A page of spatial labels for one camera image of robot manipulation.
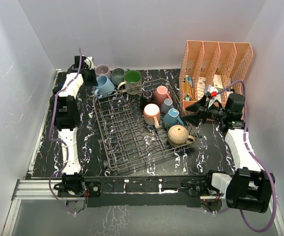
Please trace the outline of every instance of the green mug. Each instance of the green mug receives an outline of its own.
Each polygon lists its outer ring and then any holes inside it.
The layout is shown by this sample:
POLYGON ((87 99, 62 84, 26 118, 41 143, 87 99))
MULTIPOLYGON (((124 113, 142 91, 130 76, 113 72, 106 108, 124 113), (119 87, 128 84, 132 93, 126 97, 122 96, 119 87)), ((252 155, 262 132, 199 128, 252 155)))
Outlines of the green mug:
POLYGON ((142 77, 140 72, 136 70, 130 70, 124 76, 124 81, 118 85, 118 90, 122 85, 126 86, 123 92, 127 92, 130 95, 137 95, 142 88, 142 77))

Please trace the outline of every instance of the white wall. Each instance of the white wall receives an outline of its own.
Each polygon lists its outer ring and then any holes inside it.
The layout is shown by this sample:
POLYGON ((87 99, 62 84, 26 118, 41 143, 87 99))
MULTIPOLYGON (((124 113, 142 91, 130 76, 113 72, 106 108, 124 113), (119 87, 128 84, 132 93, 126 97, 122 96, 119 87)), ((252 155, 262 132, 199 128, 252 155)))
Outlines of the white wall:
POLYGON ((25 175, 55 70, 16 0, 0 0, 0 234, 25 175))
POLYGON ((276 177, 284 218, 284 1, 267 1, 246 42, 255 57, 247 78, 250 141, 276 177))
POLYGON ((244 41, 265 0, 19 0, 56 69, 180 68, 186 40, 244 41))

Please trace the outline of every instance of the pink mug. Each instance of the pink mug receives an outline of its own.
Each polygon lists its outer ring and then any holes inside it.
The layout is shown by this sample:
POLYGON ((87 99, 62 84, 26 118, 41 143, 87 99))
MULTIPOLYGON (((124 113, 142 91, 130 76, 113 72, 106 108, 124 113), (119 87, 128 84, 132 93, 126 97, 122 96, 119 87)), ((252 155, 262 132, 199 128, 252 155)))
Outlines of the pink mug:
POLYGON ((169 98, 172 101, 168 89, 163 85, 159 86, 156 89, 154 97, 155 97, 155 102, 157 103, 158 106, 161 106, 161 104, 164 102, 166 98, 169 98))
POLYGON ((156 104, 148 104, 144 108, 144 120, 149 125, 155 125, 159 129, 160 109, 156 104))

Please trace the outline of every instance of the dish rack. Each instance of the dish rack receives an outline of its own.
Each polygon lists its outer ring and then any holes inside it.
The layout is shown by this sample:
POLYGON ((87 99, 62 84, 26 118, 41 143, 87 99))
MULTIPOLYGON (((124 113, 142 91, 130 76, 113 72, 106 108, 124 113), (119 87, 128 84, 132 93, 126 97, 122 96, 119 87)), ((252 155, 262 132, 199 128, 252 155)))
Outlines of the dish rack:
MULTIPOLYGON (((173 99, 173 106, 185 115, 182 105, 165 79, 144 82, 141 92, 150 90, 153 93, 158 86, 166 86, 173 99)), ((93 98, 95 114, 98 121, 102 142, 106 151, 105 167, 117 174, 134 172, 150 163, 165 161, 175 157, 174 152, 188 149, 191 145, 184 144, 172 147, 168 140, 168 131, 162 125, 160 116, 159 129, 144 122, 143 111, 140 109, 139 95, 129 95, 125 90, 114 91, 112 95, 98 99, 93 98)), ((185 126, 190 135, 198 139, 192 124, 185 126)))
MULTIPOLYGON (((196 87, 199 77, 205 77, 208 86, 213 84, 215 74, 220 75, 223 88, 229 85, 228 78, 232 83, 243 81, 252 56, 250 43, 188 40, 179 75, 180 102, 183 108, 198 100, 196 87), (185 80, 186 75, 192 78, 192 86, 185 80), (192 101, 185 100, 187 94, 192 97, 192 101)), ((241 84, 235 84, 234 89, 236 93, 242 94, 241 84)), ((221 94, 221 99, 225 106, 228 99, 225 92, 221 94)))

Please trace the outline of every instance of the mug handle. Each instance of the mug handle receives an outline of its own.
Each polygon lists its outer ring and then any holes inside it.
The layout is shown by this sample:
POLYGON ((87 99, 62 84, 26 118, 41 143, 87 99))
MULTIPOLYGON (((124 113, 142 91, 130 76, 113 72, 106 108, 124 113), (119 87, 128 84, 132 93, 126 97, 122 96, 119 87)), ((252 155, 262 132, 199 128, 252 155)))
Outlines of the mug handle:
POLYGON ((156 128, 156 129, 159 129, 159 123, 158 123, 157 117, 154 117, 154 120, 155 120, 155 123, 154 123, 155 128, 156 128))
POLYGON ((172 98, 171 98, 171 96, 170 96, 170 94, 169 94, 169 92, 167 92, 167 97, 168 97, 171 101, 173 101, 172 98))
POLYGON ((180 117, 177 117, 177 120, 179 121, 179 123, 180 123, 182 126, 185 126, 185 124, 183 123, 183 121, 181 120, 180 117))
POLYGON ((120 89, 120 87, 122 86, 122 85, 125 85, 126 84, 126 82, 125 81, 123 81, 123 82, 121 82, 121 83, 119 83, 119 85, 118 85, 118 90, 120 89))
POLYGON ((98 95, 98 91, 99 89, 97 88, 94 92, 95 96, 98 96, 98 99, 101 99, 102 98, 102 94, 101 95, 98 95))
POLYGON ((193 137, 192 135, 188 135, 186 144, 193 144, 195 141, 195 137, 193 137))

